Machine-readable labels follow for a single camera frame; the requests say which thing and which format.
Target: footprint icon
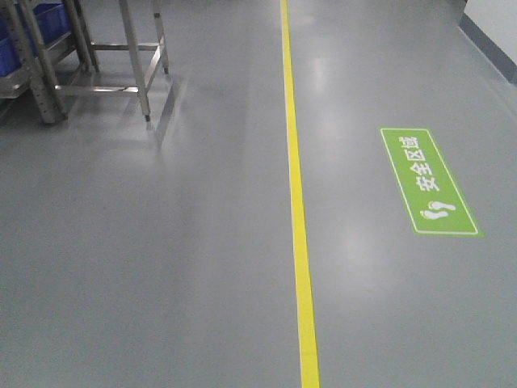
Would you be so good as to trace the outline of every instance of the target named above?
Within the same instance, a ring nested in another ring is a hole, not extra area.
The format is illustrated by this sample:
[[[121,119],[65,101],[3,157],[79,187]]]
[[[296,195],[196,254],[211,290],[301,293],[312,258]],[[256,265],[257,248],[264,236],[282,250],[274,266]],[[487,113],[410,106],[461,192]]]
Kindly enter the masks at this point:
[[[447,209],[447,210],[454,211],[454,210],[456,210],[456,206],[450,205],[450,204],[445,204],[444,202],[439,202],[437,200],[433,200],[433,201],[429,202],[429,209],[430,210]]]
[[[449,213],[447,213],[445,210],[442,210],[441,212],[432,212],[430,210],[422,210],[420,212],[422,214],[422,217],[424,217],[427,220],[438,220],[440,218],[449,217]]]

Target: blue bin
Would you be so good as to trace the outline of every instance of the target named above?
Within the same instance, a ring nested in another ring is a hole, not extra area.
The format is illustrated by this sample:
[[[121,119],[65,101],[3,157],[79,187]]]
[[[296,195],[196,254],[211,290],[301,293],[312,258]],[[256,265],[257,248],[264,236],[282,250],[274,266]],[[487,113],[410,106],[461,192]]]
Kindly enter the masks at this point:
[[[0,77],[11,74],[20,66],[16,48],[4,20],[0,17]]]
[[[45,43],[50,43],[70,32],[70,24],[63,4],[40,4],[34,9],[34,14]]]
[[[20,13],[20,18],[25,32],[29,35],[32,53],[36,55],[36,46],[32,37],[28,33],[27,23],[21,14],[18,4],[17,8]],[[69,20],[66,16],[65,6],[63,6],[62,3],[40,4],[34,9],[34,14],[36,16],[38,26],[40,26],[43,41],[46,44],[58,39],[67,32],[70,32]],[[0,77],[5,77],[20,66],[18,52],[13,45],[5,21],[0,15]]]

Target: gray epoxy floor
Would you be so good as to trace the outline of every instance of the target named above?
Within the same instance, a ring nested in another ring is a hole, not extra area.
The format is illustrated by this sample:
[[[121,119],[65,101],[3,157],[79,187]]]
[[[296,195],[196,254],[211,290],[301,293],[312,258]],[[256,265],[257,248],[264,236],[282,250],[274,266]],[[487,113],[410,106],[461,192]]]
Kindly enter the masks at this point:
[[[322,386],[515,386],[515,86],[462,1],[289,5]],[[116,2],[86,11],[120,39]],[[280,2],[164,20],[150,128],[125,99],[2,122],[2,387],[300,386]],[[484,238],[413,235],[380,126],[433,130]]]

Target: yellow floor line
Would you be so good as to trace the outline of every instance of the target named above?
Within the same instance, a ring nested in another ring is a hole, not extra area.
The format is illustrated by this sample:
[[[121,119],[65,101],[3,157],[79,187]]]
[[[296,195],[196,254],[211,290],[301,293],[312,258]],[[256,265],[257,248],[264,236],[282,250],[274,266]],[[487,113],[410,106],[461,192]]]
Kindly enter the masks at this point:
[[[310,280],[309,253],[305,231],[304,198],[301,186],[301,165],[296,128],[296,105],[291,60],[288,0],[282,2],[282,42],[284,48],[285,106],[288,124],[289,178],[291,181],[292,236],[294,248],[298,336],[300,341],[301,386],[319,388],[316,328],[314,325],[313,291]]]

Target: green floor sign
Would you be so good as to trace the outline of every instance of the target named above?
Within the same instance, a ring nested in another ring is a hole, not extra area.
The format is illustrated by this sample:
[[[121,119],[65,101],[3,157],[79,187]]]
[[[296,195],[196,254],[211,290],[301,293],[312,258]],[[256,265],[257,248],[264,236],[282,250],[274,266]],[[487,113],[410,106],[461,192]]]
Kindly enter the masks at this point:
[[[430,131],[382,128],[380,133],[415,233],[481,236]]]

